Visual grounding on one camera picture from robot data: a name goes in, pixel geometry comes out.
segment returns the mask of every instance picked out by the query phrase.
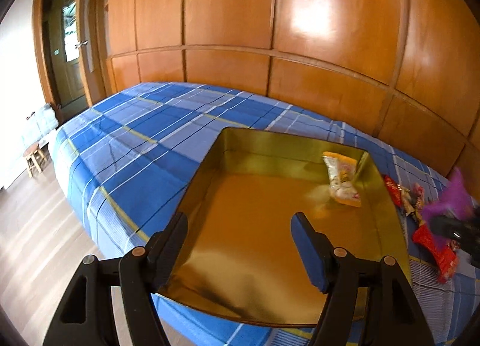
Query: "blue plaid bed sheet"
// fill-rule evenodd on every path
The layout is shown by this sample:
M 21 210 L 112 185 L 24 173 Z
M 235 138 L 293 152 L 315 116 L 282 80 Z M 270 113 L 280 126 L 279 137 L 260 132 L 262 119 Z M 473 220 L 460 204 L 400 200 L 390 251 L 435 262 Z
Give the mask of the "blue plaid bed sheet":
M 340 121 L 252 93 L 191 83 L 141 83 L 68 121 L 50 143 L 58 182 L 105 257 L 123 256 L 164 229 L 187 184 L 227 127 L 293 133 L 367 150 L 382 174 L 436 199 L 448 181 L 417 159 Z M 480 271 L 460 251 L 457 274 L 439 284 L 430 254 L 399 214 L 414 292 L 435 342 L 449 344 L 480 301 Z M 154 295 L 160 317 L 205 346 L 301 346 L 312 329 L 270 329 L 196 312 Z M 351 344 L 361 323 L 352 325 Z

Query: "gold metal tray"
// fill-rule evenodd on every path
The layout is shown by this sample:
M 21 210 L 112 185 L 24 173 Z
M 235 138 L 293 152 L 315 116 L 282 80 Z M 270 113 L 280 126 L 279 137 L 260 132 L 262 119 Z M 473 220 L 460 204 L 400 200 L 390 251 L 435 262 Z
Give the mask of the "gold metal tray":
M 324 151 L 358 161 L 362 207 L 329 196 Z M 177 211 L 189 231 L 159 293 L 214 316 L 272 327 L 315 326 L 326 296 L 310 284 L 290 234 L 303 212 L 334 246 L 359 258 L 392 255 L 410 280 L 400 222 L 368 152 L 282 133 L 225 128 Z M 366 291 L 358 294 L 362 317 Z

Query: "purple object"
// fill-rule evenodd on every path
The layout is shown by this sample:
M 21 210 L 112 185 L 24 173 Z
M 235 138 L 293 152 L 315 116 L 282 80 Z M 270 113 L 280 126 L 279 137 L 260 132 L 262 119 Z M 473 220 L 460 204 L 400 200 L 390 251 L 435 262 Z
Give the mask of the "purple object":
M 443 190 L 437 201 L 423 207 L 422 218 L 430 226 L 430 220 L 434 216 L 451 215 L 458 220 L 467 220 L 473 216 L 472 200 L 465 190 L 462 173 L 455 168 L 450 179 L 450 185 Z M 434 235 L 437 249 L 442 249 L 447 244 L 447 239 Z

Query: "open door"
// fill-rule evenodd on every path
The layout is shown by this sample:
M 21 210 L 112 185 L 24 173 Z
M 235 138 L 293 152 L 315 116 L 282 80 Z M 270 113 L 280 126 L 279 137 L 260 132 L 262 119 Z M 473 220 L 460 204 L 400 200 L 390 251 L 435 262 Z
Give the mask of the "open door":
M 80 76 L 88 106 L 106 97 L 100 68 L 97 28 L 95 25 L 95 0 L 76 0 L 78 47 L 80 52 Z

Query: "stool leg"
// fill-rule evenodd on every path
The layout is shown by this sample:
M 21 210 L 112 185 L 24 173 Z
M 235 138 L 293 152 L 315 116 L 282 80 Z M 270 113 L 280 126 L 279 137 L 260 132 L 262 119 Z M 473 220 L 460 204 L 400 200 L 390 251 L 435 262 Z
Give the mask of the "stool leg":
M 38 165 L 37 158 L 35 157 L 35 153 L 32 155 L 32 161 L 33 161 L 33 164 L 35 164 L 35 167 L 37 167 L 37 171 L 42 172 L 42 169 Z
M 28 163 L 28 156 L 25 158 L 25 162 L 27 163 L 28 176 L 32 178 L 33 175 L 32 175 L 32 170 L 30 170 L 30 163 Z
M 45 154 L 43 153 L 43 151 L 39 148 L 38 149 L 38 153 L 40 154 L 40 156 L 42 157 L 43 160 L 47 160 L 47 158 L 45 157 Z

